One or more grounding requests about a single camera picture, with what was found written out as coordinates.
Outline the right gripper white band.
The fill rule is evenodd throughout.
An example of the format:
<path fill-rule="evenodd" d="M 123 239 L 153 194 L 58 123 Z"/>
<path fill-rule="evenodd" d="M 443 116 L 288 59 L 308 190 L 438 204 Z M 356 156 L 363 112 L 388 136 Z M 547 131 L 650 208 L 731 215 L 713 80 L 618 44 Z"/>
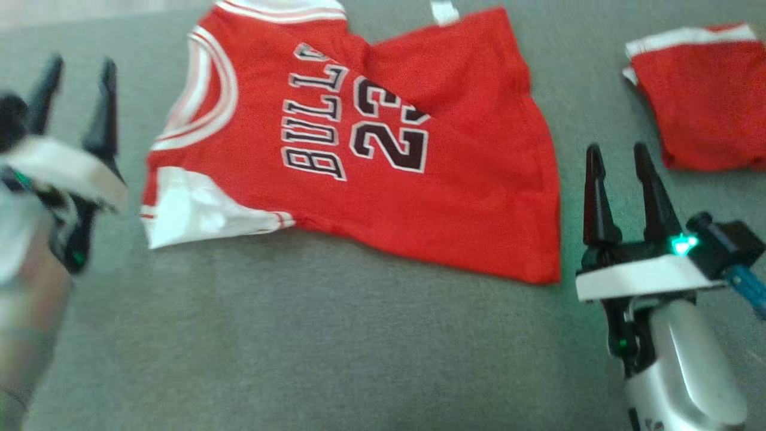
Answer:
<path fill-rule="evenodd" d="M 646 242 L 619 244 L 623 235 L 613 221 L 601 148 L 591 144 L 586 149 L 583 243 L 607 247 L 590 247 L 583 254 L 582 268 L 575 278 L 578 300 L 602 301 L 722 289 L 724 281 L 706 278 L 689 258 L 689 252 L 700 240 L 694 236 L 679 236 L 682 234 L 680 221 L 649 150 L 642 142 L 634 145 L 634 163 L 643 189 Z"/>

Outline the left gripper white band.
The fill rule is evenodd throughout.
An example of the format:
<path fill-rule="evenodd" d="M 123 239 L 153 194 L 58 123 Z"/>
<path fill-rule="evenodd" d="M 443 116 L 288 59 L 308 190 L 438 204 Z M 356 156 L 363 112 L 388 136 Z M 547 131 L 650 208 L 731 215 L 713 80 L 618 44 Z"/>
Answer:
<path fill-rule="evenodd" d="M 63 57 L 54 54 L 28 101 L 28 133 L 46 134 L 64 68 Z M 27 136 L 2 153 L 2 165 L 99 207 L 123 212 L 129 191 L 118 175 L 117 87 L 117 65 L 112 58 L 106 58 L 99 79 L 99 100 L 82 140 L 84 150 L 51 137 Z"/>

